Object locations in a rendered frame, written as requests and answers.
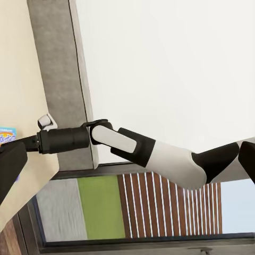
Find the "board game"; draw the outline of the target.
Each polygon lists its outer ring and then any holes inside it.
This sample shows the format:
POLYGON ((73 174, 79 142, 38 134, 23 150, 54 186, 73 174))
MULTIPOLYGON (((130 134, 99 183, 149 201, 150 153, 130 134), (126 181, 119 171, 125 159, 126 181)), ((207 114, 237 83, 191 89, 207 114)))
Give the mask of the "board game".
POLYGON ((16 128, 0 126, 0 147, 1 144, 16 141, 16 128))

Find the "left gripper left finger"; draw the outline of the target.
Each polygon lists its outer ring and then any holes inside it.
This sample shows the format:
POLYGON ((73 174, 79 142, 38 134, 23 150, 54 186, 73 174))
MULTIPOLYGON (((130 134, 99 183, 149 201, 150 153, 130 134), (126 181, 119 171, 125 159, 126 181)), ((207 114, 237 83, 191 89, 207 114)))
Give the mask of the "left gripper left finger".
POLYGON ((0 205, 28 161, 23 141, 0 147, 0 205))

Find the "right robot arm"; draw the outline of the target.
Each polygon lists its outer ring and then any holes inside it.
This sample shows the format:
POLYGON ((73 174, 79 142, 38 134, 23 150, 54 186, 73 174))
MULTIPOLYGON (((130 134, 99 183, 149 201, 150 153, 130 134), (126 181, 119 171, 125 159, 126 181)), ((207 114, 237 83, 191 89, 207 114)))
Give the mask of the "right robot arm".
POLYGON ((104 144, 110 152, 149 169, 183 189, 198 190, 205 184, 250 179, 238 160, 243 141, 255 143, 255 137, 236 141, 199 154, 173 146, 125 128, 113 129, 107 119, 85 122, 80 127, 57 129, 49 113, 38 119, 37 135, 1 144, 23 141, 27 152, 56 154, 104 144))

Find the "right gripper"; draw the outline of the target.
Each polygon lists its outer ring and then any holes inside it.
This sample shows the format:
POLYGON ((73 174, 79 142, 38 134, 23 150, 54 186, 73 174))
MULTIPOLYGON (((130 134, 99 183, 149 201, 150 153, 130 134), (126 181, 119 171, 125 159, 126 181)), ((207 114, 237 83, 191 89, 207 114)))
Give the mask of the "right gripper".
POLYGON ((71 128, 40 130, 35 136, 4 143, 1 147, 20 141, 23 141, 27 152, 39 152, 43 155, 74 150, 74 136, 71 128))

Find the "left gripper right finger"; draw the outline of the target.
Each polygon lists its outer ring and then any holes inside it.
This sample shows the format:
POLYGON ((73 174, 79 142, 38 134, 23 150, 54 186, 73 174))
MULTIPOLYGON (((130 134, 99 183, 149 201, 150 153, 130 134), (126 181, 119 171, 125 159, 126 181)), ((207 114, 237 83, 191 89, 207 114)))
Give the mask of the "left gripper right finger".
POLYGON ((255 184, 255 143, 243 141, 238 160, 255 184))

